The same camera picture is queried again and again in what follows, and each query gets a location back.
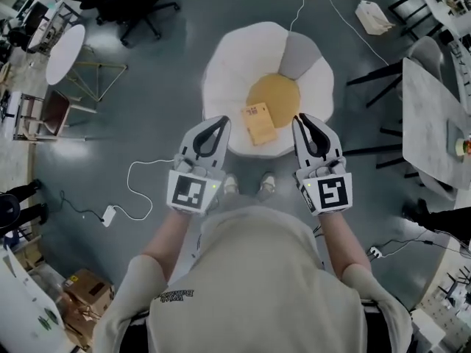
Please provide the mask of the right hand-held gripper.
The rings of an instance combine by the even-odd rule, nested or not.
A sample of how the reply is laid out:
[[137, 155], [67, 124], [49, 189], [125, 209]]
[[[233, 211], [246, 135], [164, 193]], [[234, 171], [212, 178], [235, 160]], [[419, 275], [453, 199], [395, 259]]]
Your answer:
[[[322, 120], [300, 113], [294, 116], [291, 128], [300, 168], [319, 167], [342, 157], [339, 136]], [[337, 213], [353, 205], [351, 173], [296, 171], [294, 179], [311, 215]]]

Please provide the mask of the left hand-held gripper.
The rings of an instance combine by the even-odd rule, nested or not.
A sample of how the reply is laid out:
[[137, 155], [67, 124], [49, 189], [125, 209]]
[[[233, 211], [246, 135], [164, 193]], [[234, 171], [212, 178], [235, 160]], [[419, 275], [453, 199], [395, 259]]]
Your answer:
[[213, 206], [226, 175], [221, 169], [230, 132], [230, 119], [220, 115], [202, 121], [185, 133], [178, 153], [198, 161], [198, 166], [204, 169], [188, 173], [170, 170], [167, 205], [171, 209], [205, 215]]

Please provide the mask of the person's left hand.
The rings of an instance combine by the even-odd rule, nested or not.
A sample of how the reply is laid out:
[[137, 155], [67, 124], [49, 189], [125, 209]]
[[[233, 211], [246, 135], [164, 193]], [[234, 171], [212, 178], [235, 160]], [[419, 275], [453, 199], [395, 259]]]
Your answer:
[[202, 165], [195, 164], [182, 154], [174, 156], [174, 170], [184, 174], [193, 174], [198, 177], [223, 180], [226, 173], [220, 169], [206, 168]]

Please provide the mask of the person's right hand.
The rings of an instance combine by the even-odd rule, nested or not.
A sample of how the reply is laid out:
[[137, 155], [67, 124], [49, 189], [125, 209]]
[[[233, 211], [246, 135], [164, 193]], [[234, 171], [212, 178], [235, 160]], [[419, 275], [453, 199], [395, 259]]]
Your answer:
[[317, 167], [312, 167], [307, 173], [307, 178], [326, 177], [329, 175], [342, 175], [346, 172], [347, 160], [345, 157], [339, 157], [334, 160], [324, 162]]

